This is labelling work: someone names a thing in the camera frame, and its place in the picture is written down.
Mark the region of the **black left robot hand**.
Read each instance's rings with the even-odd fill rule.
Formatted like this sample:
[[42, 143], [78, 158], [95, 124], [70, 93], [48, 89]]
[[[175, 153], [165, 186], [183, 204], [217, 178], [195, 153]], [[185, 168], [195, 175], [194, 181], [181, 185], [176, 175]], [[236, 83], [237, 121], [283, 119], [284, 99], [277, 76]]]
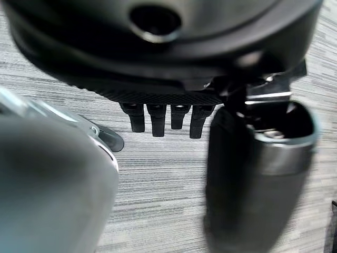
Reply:
[[35, 66], [120, 104], [133, 132], [190, 138], [212, 116], [204, 228], [211, 252], [269, 252], [302, 192], [319, 138], [291, 99], [322, 1], [2, 1]]

